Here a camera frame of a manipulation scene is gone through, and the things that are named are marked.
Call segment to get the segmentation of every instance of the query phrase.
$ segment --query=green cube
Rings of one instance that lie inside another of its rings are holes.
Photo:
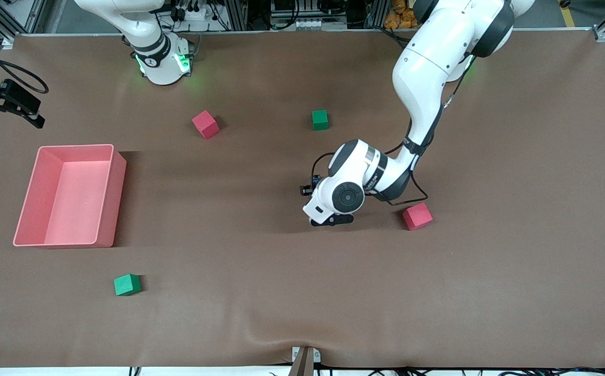
[[[136,292],[142,291],[140,288],[140,278],[135,274],[126,274],[114,279],[114,293],[117,297],[128,297]]]
[[[314,124],[315,131],[328,129],[328,112],[326,110],[312,111],[312,124]]]

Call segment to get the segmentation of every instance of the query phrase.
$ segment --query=pink cube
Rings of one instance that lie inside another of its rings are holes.
[[[409,231],[422,228],[432,221],[432,215],[425,203],[419,203],[418,205],[410,207],[405,210],[405,213],[402,216],[405,218],[405,222],[407,222]]]
[[[125,172],[114,145],[39,148],[13,245],[111,247]]]
[[[205,140],[219,133],[219,124],[214,120],[207,110],[193,118],[193,125],[200,132]]]

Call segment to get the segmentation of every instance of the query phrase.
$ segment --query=table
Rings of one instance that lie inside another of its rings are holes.
[[[417,166],[434,222],[414,232],[373,199],[350,226],[312,228],[298,193],[321,153],[404,135],[387,36],[206,36],[192,78],[166,87],[128,51],[18,37],[2,53],[51,92],[42,130],[0,114],[0,367],[272,364],[297,345],[336,367],[605,367],[591,32],[516,32],[474,64]],[[205,109],[210,140],[191,123]],[[311,131],[317,109],[328,131]],[[90,143],[128,161],[115,247],[14,248],[37,148]],[[115,297],[126,273],[145,291]]]

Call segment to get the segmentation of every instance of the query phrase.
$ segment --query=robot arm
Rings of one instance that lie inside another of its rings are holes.
[[[140,64],[157,85],[168,85],[191,71],[191,45],[173,33],[164,33],[151,10],[164,0],[75,0],[80,8],[99,15],[121,31]]]
[[[393,159],[362,140],[344,143],[330,162],[329,176],[317,183],[303,207],[312,224],[329,224],[335,214],[357,211],[366,193],[387,202],[400,197],[439,121],[450,75],[459,64],[465,66],[470,54],[489,55],[509,38],[513,12],[502,0],[476,0],[479,6],[416,3],[426,2],[424,24],[393,69],[395,91],[412,119],[400,153]]]

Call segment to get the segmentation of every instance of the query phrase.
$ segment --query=pink bin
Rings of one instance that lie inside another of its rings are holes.
[[[125,173],[114,145],[39,148],[13,245],[111,247]]]

